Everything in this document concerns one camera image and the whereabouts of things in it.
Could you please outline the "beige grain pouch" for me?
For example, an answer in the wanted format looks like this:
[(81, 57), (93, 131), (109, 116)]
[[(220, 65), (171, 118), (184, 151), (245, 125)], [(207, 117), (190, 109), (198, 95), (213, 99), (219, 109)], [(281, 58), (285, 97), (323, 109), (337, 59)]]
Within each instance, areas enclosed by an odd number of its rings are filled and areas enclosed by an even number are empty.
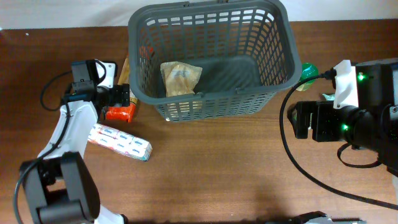
[(183, 62), (164, 62), (160, 72), (166, 97), (194, 94), (203, 69)]

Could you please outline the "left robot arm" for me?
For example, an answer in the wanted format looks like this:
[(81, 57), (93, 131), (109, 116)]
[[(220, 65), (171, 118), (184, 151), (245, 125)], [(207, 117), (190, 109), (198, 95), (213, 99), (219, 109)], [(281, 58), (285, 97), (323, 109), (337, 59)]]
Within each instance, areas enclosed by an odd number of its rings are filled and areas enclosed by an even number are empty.
[(88, 137), (109, 106), (129, 105), (129, 85), (114, 84), (113, 61), (83, 60), (71, 64), (73, 81), (60, 99), (59, 121), (36, 159), (19, 168), (13, 208), (21, 222), (19, 189), (23, 188), (34, 223), (127, 223), (100, 202), (95, 182), (83, 160)]

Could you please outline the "tissue pocket packs bundle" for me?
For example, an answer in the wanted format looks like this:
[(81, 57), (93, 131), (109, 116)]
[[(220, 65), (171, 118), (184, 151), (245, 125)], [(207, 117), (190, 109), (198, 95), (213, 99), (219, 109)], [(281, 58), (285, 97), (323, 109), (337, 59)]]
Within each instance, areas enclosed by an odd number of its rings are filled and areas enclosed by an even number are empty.
[(92, 127), (88, 141), (140, 161), (148, 161), (152, 152), (149, 141), (99, 123)]

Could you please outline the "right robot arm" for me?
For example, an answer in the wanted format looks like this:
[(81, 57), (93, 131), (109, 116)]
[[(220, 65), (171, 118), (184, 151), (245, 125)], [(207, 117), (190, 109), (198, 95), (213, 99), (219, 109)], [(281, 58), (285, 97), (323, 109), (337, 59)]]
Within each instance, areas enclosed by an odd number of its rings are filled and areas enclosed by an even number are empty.
[(299, 101), (287, 117), (297, 139), (312, 130), (317, 142), (346, 141), (377, 152), (397, 175), (397, 59), (342, 60), (331, 69), (333, 101)]

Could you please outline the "orange snack packet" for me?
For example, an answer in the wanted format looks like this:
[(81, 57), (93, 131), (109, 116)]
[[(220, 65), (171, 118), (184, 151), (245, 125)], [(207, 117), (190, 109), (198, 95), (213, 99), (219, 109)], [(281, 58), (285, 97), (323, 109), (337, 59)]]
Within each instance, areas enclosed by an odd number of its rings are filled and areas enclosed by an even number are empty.
[[(121, 74), (118, 79), (118, 85), (129, 83), (129, 73), (130, 73), (129, 56), (127, 56), (124, 61)], [(137, 102), (138, 99), (133, 94), (133, 92), (129, 90), (129, 106), (109, 107), (105, 113), (105, 118), (108, 120), (126, 121), (127, 123), (130, 123), (134, 117)]]

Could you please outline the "grey plastic shopping basket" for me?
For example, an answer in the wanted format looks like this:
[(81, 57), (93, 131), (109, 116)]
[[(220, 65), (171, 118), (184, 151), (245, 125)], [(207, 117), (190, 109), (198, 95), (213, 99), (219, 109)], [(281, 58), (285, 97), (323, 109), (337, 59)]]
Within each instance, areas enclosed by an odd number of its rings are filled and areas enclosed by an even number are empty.
[[(138, 9), (127, 28), (131, 90), (169, 121), (257, 113), (301, 76), (294, 33), (278, 0), (154, 4)], [(193, 93), (166, 95), (165, 62), (202, 68)]]

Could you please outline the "green lid glass jar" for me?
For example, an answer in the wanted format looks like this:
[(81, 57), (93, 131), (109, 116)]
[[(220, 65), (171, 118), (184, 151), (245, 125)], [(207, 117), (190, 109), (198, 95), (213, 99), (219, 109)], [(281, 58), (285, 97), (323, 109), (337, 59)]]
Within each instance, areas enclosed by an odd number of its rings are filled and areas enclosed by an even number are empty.
[[(318, 68), (312, 63), (303, 63), (302, 64), (302, 75), (300, 77), (300, 82), (306, 78), (311, 78), (319, 75)], [(297, 91), (306, 91), (308, 90), (315, 80), (308, 81), (302, 85), (300, 85), (296, 90)]]

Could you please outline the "pale green foil packet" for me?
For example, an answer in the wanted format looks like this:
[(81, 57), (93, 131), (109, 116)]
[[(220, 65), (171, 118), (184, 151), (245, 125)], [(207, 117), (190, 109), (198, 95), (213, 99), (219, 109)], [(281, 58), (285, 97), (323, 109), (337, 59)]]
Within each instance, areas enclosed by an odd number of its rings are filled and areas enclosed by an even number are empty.
[(326, 101), (334, 101), (335, 100), (335, 95), (334, 94), (325, 94), (323, 93), (322, 96), (325, 98)]

